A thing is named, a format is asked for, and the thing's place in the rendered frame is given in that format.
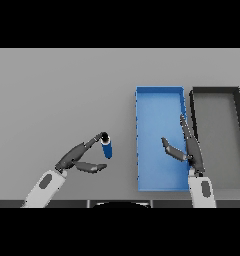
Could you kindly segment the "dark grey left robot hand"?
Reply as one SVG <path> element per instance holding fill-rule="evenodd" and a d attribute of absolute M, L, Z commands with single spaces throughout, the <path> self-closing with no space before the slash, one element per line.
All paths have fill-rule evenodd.
<path fill-rule="evenodd" d="M 110 141 L 109 135 L 106 132 L 101 132 L 94 136 L 87 143 L 80 143 L 66 153 L 59 162 L 55 165 L 55 169 L 62 173 L 64 170 L 76 167 L 80 171 L 87 173 L 96 173 L 106 168 L 106 164 L 91 164 L 86 162 L 80 162 L 82 156 L 93 146 L 94 143 L 101 141 L 102 143 L 108 143 Z"/>

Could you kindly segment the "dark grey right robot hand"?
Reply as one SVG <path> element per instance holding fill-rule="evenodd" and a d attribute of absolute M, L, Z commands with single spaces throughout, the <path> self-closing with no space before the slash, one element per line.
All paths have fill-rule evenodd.
<path fill-rule="evenodd" d="M 200 145 L 191 133 L 183 115 L 180 115 L 180 125 L 186 142 L 186 152 L 170 145 L 165 137 L 161 138 L 162 146 L 164 147 L 165 152 L 171 157 L 181 162 L 187 161 L 189 166 L 194 169 L 195 176 L 202 177 L 205 173 L 205 168 Z"/>

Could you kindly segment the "blue pipe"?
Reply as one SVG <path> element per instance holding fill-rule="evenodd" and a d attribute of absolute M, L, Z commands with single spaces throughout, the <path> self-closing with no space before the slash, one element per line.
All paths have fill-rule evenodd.
<path fill-rule="evenodd" d="M 107 159 L 110 159 L 112 157 L 112 143 L 110 136 L 106 133 L 102 133 L 101 137 L 101 145 L 104 152 L 104 155 Z"/>

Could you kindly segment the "dark grey bin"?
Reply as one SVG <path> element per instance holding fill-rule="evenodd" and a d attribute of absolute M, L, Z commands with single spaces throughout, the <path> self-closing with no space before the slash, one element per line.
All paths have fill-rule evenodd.
<path fill-rule="evenodd" d="M 240 189 L 240 88 L 193 87 L 194 135 L 215 189 Z"/>

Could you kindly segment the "blue bin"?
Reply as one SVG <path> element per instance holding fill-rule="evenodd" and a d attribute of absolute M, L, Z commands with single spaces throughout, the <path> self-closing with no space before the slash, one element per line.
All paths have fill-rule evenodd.
<path fill-rule="evenodd" d="M 182 86 L 137 86 L 136 154 L 140 192 L 188 190 L 188 162 L 165 152 L 161 138 L 182 152 L 186 143 L 180 115 L 186 116 Z"/>

